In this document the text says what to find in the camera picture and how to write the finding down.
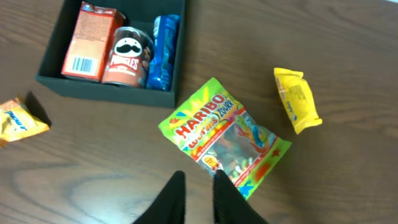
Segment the brown tabletop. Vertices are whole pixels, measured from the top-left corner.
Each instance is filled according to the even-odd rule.
[[[0,101],[32,92],[50,131],[0,149],[0,223],[130,223],[176,170],[186,223],[212,223],[207,171],[163,137],[171,109],[64,98],[34,81],[62,1],[0,3]],[[248,200],[271,224],[398,223],[398,4],[200,0],[179,104],[216,77],[293,142]],[[305,72],[323,125],[296,135],[272,70]]]

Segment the mustache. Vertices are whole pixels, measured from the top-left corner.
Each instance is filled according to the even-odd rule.
[[[130,45],[128,45],[128,44],[124,44],[124,45],[121,46],[121,47],[117,47],[116,50],[117,50],[119,53],[128,53],[128,52],[130,52],[131,50],[134,51],[135,53],[139,53],[141,49],[140,49],[139,47],[137,47],[137,46],[130,46]]]

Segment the yellow wrapper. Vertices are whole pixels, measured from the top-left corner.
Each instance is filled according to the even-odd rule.
[[[0,105],[0,125],[0,147],[49,130],[47,124],[29,113],[19,98]]]
[[[322,124],[311,89],[302,72],[275,68],[274,75],[279,96],[291,120],[294,131],[300,134],[305,128]]]

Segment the blue wrapper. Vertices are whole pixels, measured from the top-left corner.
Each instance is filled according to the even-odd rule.
[[[149,64],[149,75],[146,88],[170,91],[175,48],[180,16],[158,16],[155,19],[154,59]]]

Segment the colorful candy bag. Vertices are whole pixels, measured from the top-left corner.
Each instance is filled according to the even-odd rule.
[[[16,98],[0,105],[0,147],[49,130],[49,126],[32,116]]]
[[[170,90],[179,22],[180,16],[177,15],[158,16],[155,19],[155,57],[149,65],[148,89]]]
[[[294,131],[300,134],[305,128],[322,124],[322,119],[319,118],[315,108],[310,86],[303,79],[304,73],[275,68],[274,75],[279,96]]]
[[[246,199],[291,145],[258,126],[215,78],[159,128],[211,175],[224,170]]]

